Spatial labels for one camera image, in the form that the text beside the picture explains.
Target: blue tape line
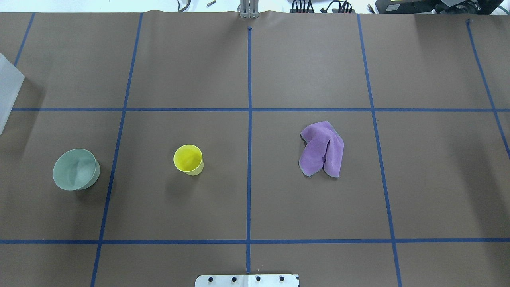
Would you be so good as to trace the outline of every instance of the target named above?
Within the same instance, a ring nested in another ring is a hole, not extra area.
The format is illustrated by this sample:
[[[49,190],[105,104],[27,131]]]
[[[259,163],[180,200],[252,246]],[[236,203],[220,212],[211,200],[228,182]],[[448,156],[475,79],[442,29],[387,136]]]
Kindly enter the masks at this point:
[[[98,240],[30,240],[6,239],[0,244],[98,244]],[[244,239],[211,240],[103,240],[104,244],[117,245],[198,245],[198,244],[246,244]],[[388,244],[388,243],[468,243],[468,242],[510,242],[510,237],[480,238],[359,238],[359,239],[251,239],[251,244]]]
[[[120,117],[119,132],[117,134],[117,144],[115,145],[115,154],[113,156],[112,172],[110,174],[110,182],[108,184],[108,192],[106,195],[105,209],[103,211],[103,220],[101,222],[101,230],[99,232],[99,241],[97,243],[96,258],[94,261],[94,269],[92,271],[92,279],[90,280],[91,287],[94,287],[94,285],[95,285],[95,279],[96,279],[96,275],[97,275],[97,267],[99,266],[99,257],[101,255],[101,246],[102,246],[103,237],[105,235],[106,218],[108,215],[108,207],[110,205],[110,197],[112,194],[112,186],[113,186],[113,179],[115,177],[115,169],[117,167],[117,158],[119,155],[120,140],[122,138],[122,130],[124,128],[124,119],[125,119],[125,114],[126,114],[125,109],[128,105],[129,91],[130,91],[130,87],[131,87],[131,78],[133,77],[133,69],[135,67],[136,51],[138,49],[138,41],[140,39],[140,30],[142,28],[142,20],[143,20],[143,13],[140,13],[140,18],[138,20],[138,30],[136,32],[135,47],[133,49],[133,57],[131,59],[131,68],[129,71],[129,77],[127,79],[127,86],[126,86],[126,93],[124,96],[124,108],[123,108],[122,116]]]
[[[0,244],[97,244],[97,240],[0,240]]]
[[[438,108],[12,108],[12,111],[176,111],[176,112],[493,112],[493,109]],[[496,109],[509,112],[510,109]]]
[[[358,18],[358,30],[360,33],[360,43],[361,43],[361,52],[363,54],[363,64],[365,66],[365,78],[367,81],[367,90],[368,90],[368,98],[370,100],[370,108],[372,109],[372,122],[374,125],[374,133],[375,133],[375,142],[377,144],[377,154],[379,156],[379,167],[381,170],[381,179],[382,179],[382,188],[384,190],[384,198],[386,201],[386,213],[388,214],[388,224],[390,226],[390,236],[391,240],[393,241],[392,247],[393,247],[393,259],[395,261],[395,271],[397,275],[397,283],[399,287],[402,287],[402,278],[400,276],[400,265],[398,262],[398,252],[397,252],[397,245],[395,243],[395,231],[393,228],[393,217],[391,215],[391,206],[390,206],[390,197],[388,195],[388,186],[386,184],[386,173],[384,169],[384,162],[383,162],[383,154],[381,152],[381,145],[379,141],[379,130],[377,128],[377,119],[375,117],[375,109],[374,109],[374,100],[372,97],[372,86],[370,84],[370,77],[368,73],[368,64],[367,64],[367,55],[365,52],[365,43],[363,41],[363,29],[361,26],[361,18],[360,15],[356,15]]]
[[[369,112],[369,108],[253,108],[254,112]]]
[[[448,242],[510,242],[510,237],[487,238],[400,238],[396,243],[448,243]]]
[[[16,60],[14,60],[14,66],[16,67],[18,65],[19,57],[21,57],[21,52],[23,52],[23,47],[25,47],[25,42],[27,41],[27,38],[29,36],[30,28],[32,27],[32,23],[34,22],[35,13],[32,13],[32,16],[30,17],[29,25],[27,26],[27,30],[25,31],[25,35],[23,36],[23,41],[21,42],[21,45],[19,46],[18,55],[16,55]]]
[[[374,108],[376,112],[492,112],[492,109]]]
[[[481,67],[478,52],[476,51],[475,41],[473,40],[473,34],[471,33],[471,19],[466,20],[466,27],[468,29],[469,40],[471,42],[471,48],[473,48],[473,54],[475,56],[476,64],[478,65],[478,70],[480,71],[480,75],[483,80],[483,85],[485,86],[485,91],[487,92],[487,96],[489,97],[489,101],[491,102],[491,107],[492,110],[494,111],[494,118],[496,119],[496,123],[498,124],[499,133],[501,134],[501,139],[503,140],[503,144],[505,145],[506,154],[510,159],[510,149],[508,148],[508,142],[506,141],[505,132],[503,131],[503,127],[501,126],[501,122],[499,121],[498,112],[496,111],[496,105],[494,104],[491,91],[489,90],[489,85],[487,84],[485,73],[483,72],[483,69]]]
[[[360,244],[391,243],[391,239],[252,239],[253,244]]]
[[[63,111],[63,112],[121,112],[122,108],[12,108],[12,111],[30,111],[30,112],[44,112],[44,111]]]
[[[103,240],[103,244],[168,244],[168,245],[192,245],[192,244],[246,244],[244,239],[212,239],[212,240]]]
[[[252,136],[252,103],[251,103],[251,26],[248,26],[248,171],[246,192],[246,273],[251,271],[251,136]]]
[[[126,108],[126,111],[247,112],[246,108]]]

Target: metal plate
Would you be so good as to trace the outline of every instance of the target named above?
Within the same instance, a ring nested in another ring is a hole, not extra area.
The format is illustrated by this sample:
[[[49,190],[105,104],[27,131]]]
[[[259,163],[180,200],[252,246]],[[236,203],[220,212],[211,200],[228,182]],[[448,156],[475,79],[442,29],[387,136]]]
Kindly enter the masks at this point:
[[[239,287],[299,287],[299,275],[293,274],[243,274],[201,275],[195,287],[239,286]]]

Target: microfiber towel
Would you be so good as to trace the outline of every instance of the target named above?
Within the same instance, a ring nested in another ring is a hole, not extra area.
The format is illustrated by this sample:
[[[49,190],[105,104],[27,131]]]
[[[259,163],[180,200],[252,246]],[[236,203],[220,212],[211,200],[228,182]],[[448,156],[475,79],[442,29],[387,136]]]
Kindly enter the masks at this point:
[[[329,122],[319,122],[301,131],[307,142],[299,159],[299,167],[304,175],[312,176],[324,167],[331,177],[340,176],[340,165],[344,154],[344,140]]]

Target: white plastic container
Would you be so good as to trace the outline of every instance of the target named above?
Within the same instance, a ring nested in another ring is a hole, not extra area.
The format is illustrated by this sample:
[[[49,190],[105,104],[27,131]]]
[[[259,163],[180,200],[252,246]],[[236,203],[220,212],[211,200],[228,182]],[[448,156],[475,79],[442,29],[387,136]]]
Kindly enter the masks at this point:
[[[94,155],[84,149],[63,154],[53,167],[53,181],[63,190],[89,188],[99,177],[101,168]]]
[[[25,76],[0,54],[0,134],[4,131],[24,79]]]

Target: metal bracket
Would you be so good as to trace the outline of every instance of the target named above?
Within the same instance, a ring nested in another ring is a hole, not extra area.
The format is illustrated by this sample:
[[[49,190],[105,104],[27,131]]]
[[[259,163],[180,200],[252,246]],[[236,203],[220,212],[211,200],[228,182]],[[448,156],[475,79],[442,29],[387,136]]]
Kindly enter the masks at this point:
[[[201,275],[195,287],[299,287],[297,274]]]
[[[241,0],[239,15],[241,18],[258,18],[259,0]]]

